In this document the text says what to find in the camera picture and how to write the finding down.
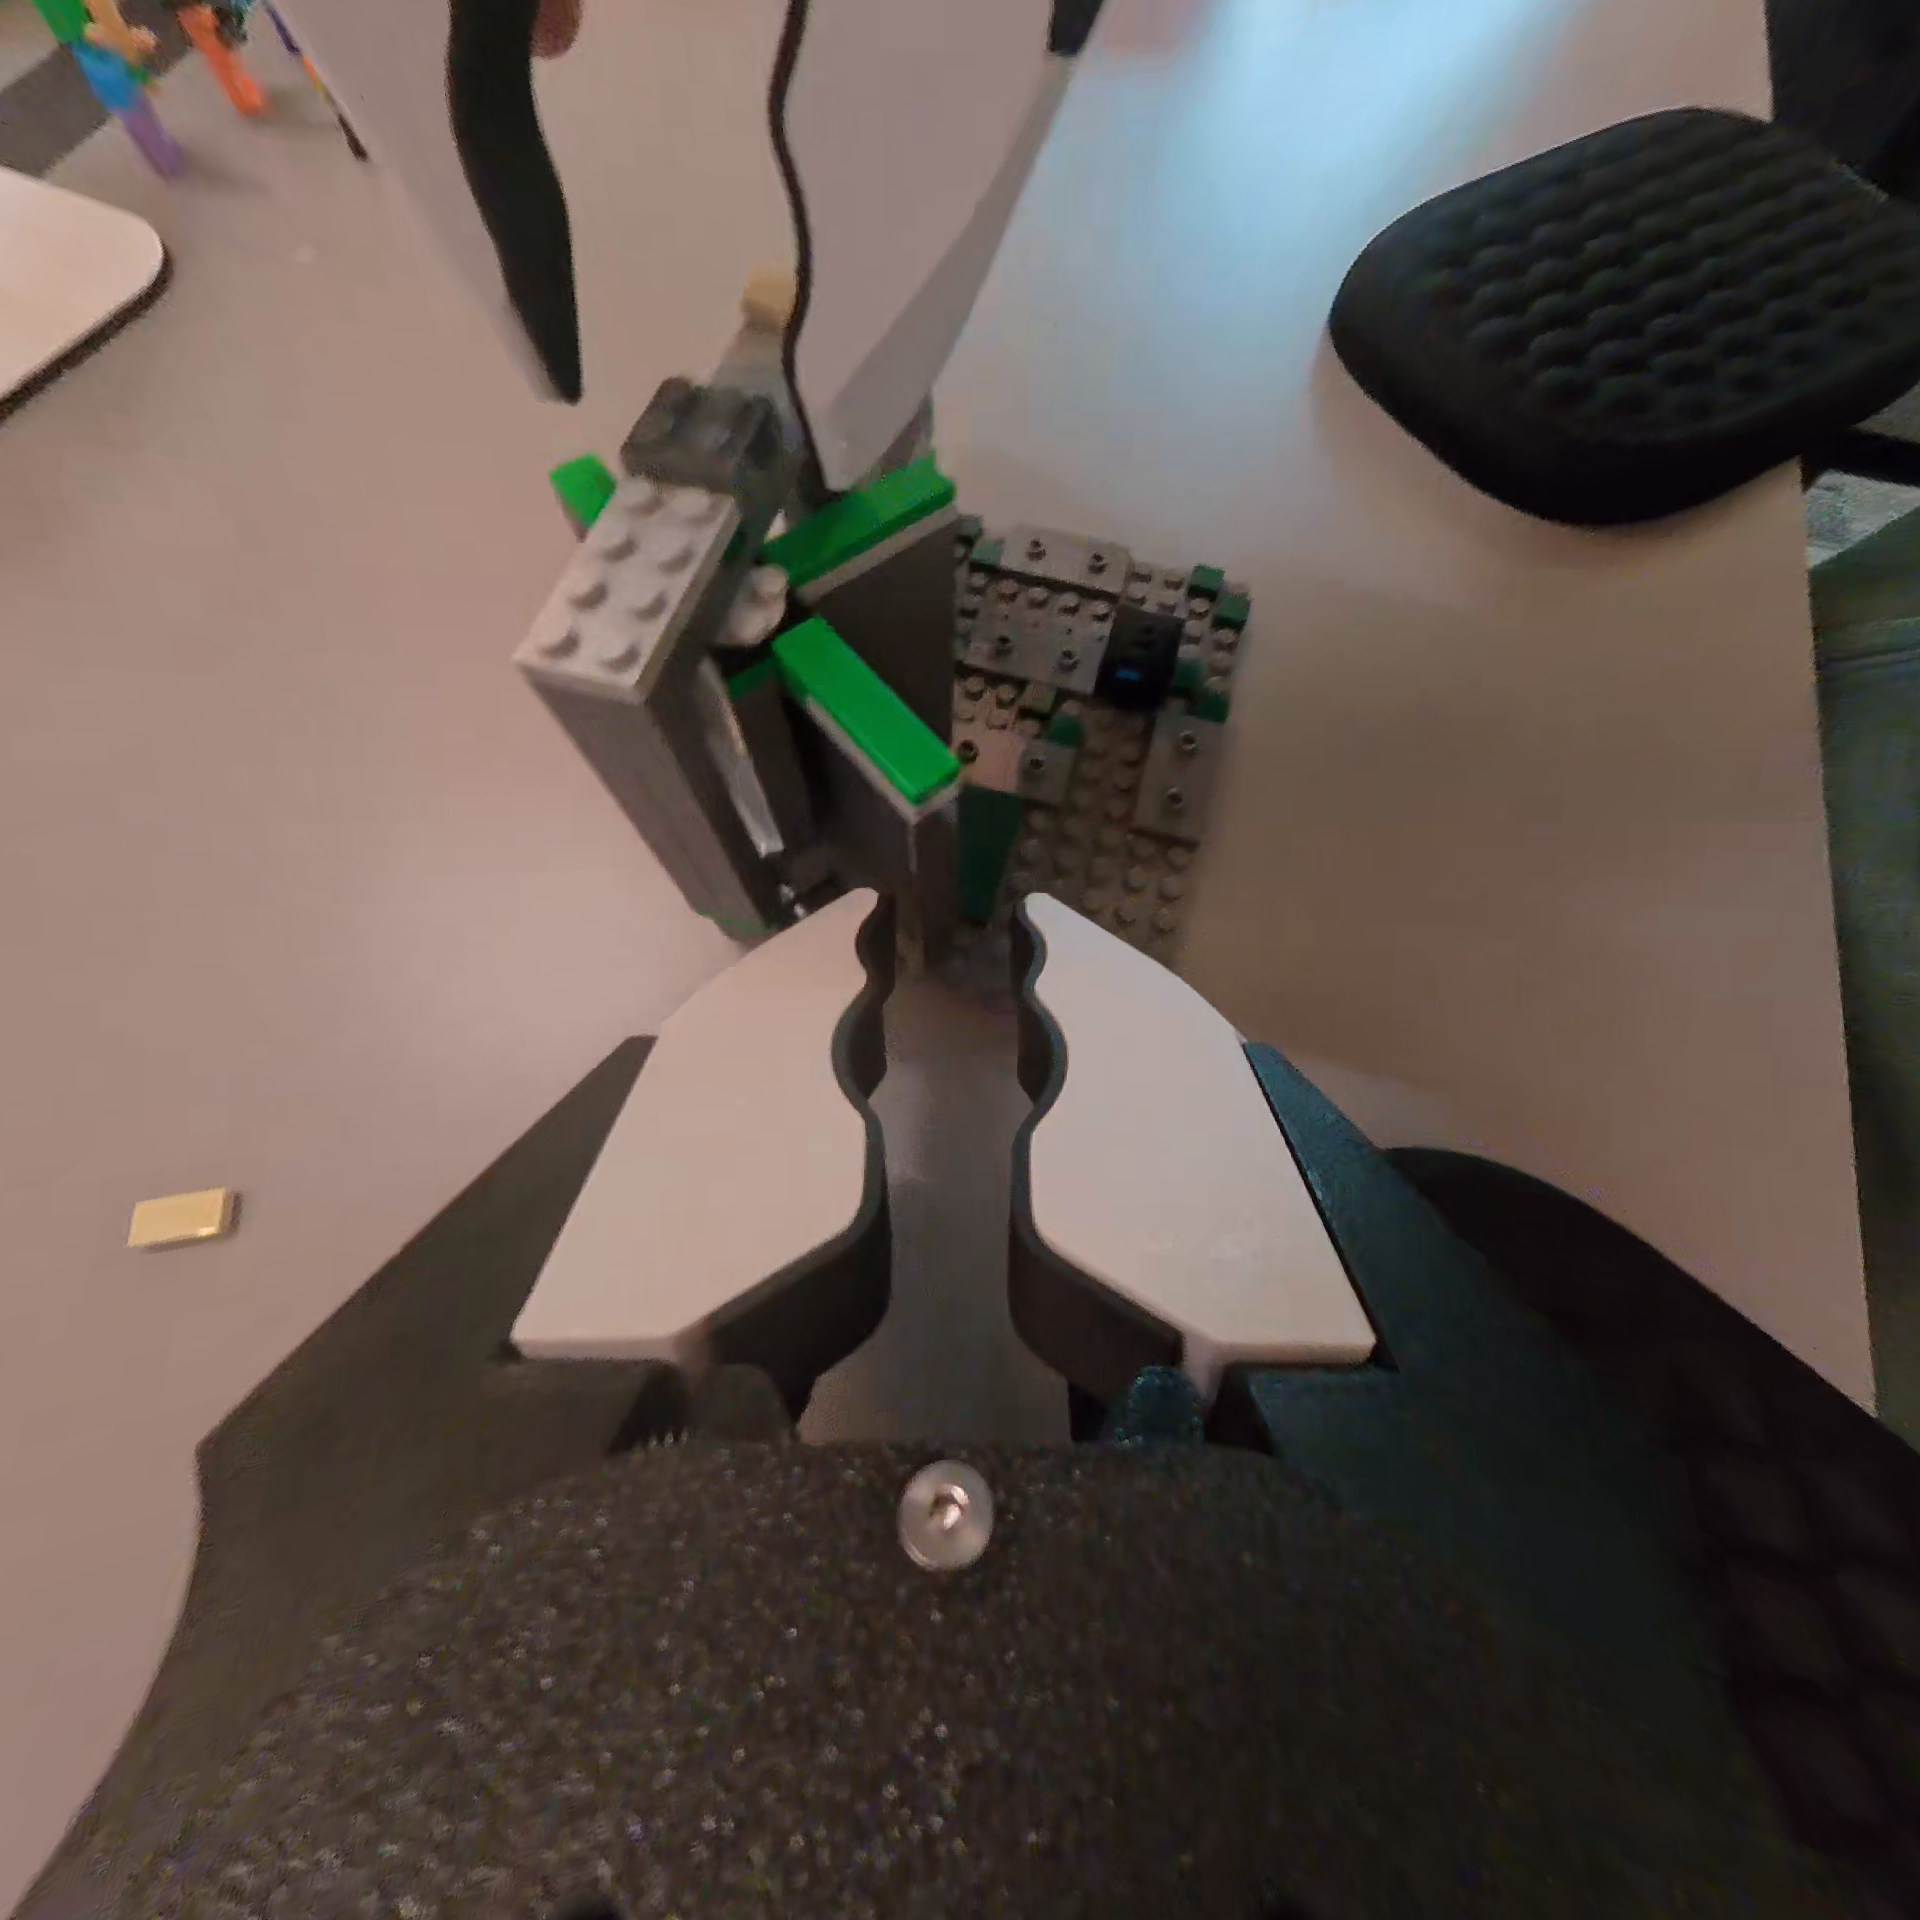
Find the tan flat brick tile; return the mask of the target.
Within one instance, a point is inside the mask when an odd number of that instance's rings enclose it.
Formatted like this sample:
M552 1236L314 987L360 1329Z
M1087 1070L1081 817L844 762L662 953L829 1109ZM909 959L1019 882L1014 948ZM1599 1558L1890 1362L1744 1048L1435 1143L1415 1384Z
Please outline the tan flat brick tile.
M133 1205L126 1246L133 1251L169 1251L227 1236L242 1212L236 1186L198 1186L174 1194L143 1196Z

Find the white rounded board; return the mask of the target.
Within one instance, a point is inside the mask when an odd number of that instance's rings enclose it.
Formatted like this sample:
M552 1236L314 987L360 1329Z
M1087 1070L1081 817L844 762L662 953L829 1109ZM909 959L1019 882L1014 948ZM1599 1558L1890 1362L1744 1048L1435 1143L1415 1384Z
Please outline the white rounded board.
M164 297L159 229L109 202L4 168L4 421Z

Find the grey studded brick baseplate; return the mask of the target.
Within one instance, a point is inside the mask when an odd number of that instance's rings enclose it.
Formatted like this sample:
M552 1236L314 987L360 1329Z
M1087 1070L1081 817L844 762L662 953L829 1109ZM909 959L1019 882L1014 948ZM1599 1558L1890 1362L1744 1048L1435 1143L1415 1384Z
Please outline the grey studded brick baseplate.
M1217 564L956 522L949 987L1007 993L1012 916L1034 893L1178 959L1252 607L1251 583Z

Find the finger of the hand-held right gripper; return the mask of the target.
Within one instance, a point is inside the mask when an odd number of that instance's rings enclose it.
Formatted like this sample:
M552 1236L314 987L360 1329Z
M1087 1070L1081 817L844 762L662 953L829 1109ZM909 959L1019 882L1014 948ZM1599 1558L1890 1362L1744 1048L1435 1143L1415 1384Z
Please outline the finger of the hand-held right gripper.
M580 287L538 104L538 3L299 3L288 12L371 162L533 393L580 402Z
M771 135L795 244L782 375L826 491L929 412L1101 3L792 3Z

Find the grey green toy brick structure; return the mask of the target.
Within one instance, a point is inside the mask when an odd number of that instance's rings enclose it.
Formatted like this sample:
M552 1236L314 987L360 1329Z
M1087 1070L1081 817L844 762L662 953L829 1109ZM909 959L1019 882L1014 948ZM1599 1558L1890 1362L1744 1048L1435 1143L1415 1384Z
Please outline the grey green toy brick structure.
M758 943L876 885L929 971L961 894L956 489L929 405L821 489L797 303L797 269L756 271L711 380L664 380L620 466L555 466L580 546L515 666L695 916Z

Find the grey desk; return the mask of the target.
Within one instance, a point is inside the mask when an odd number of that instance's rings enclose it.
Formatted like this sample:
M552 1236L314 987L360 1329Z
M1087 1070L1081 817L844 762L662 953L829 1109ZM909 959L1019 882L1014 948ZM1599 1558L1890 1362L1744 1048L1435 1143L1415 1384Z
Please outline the grey desk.
M174 260L5 423L5 1908L148 1691L203 1435L729 959L511 653L548 466L785 251L779 5L592 5L543 77L590 398L534 400L391 181L164 113L63 182ZM1383 1143L1573 1190L1874 1397L1801 487L1576 534L1324 344L1359 246L1634 113L1763 111L1763 5L1110 5L949 365L986 516L1254 596L1186 961ZM133 1251L140 1200L236 1230Z

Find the black chair frame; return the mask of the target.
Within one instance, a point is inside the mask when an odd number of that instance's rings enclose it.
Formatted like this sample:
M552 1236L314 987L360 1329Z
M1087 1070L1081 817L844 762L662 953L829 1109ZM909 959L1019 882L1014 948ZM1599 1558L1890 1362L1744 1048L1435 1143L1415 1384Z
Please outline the black chair frame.
M1773 113L1917 200L1917 3L1765 3Z

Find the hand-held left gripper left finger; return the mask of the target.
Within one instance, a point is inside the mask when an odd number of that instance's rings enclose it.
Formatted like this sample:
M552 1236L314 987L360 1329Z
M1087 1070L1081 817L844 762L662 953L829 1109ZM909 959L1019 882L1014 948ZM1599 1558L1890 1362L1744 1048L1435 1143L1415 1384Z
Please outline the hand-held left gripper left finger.
M811 1392L876 1331L897 970L897 904L862 885L674 1011L517 1311L517 1355L756 1366Z

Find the green purple toy brick figure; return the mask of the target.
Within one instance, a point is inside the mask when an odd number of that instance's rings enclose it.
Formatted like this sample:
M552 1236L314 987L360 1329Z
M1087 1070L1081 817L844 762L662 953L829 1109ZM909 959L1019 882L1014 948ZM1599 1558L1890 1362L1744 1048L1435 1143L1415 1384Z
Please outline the green purple toy brick figure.
M121 125L161 178L185 170L182 144L148 99L156 31L136 25L119 3L36 3L53 36L72 54L90 95Z

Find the orange toy brick figure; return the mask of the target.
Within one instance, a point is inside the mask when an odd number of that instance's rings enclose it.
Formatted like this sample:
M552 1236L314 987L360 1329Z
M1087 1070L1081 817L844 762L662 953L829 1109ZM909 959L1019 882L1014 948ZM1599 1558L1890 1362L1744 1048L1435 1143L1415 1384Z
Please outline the orange toy brick figure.
M268 115L270 93L245 61L251 3L169 3L169 9L227 104L251 120Z

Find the black toy torch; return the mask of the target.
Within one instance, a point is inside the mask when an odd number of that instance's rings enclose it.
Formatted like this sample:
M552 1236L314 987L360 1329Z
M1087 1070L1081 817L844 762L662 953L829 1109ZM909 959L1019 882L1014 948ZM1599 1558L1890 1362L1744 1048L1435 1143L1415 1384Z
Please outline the black toy torch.
M318 67L312 54L304 48L304 45L297 38L297 35L292 31L292 25L291 25L288 15L283 12L283 7L275 5L275 3L261 3L261 9L268 15L268 20L270 20L279 45L299 64L307 83L314 89L318 99L329 111L331 120L336 123L343 137L350 145L351 158L360 160L360 162L370 162L371 156L370 156L367 145L362 144L360 134L350 123L347 111L336 104L329 83L325 82L323 69Z

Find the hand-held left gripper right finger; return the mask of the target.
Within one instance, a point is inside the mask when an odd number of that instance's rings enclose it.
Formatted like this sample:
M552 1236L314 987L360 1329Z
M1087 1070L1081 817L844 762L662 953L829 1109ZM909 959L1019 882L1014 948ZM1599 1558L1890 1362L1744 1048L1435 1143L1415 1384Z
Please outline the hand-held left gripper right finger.
M1034 893L1012 923L1009 1313L1089 1402L1147 1368L1350 1370L1379 1331L1247 1040L1178 971Z

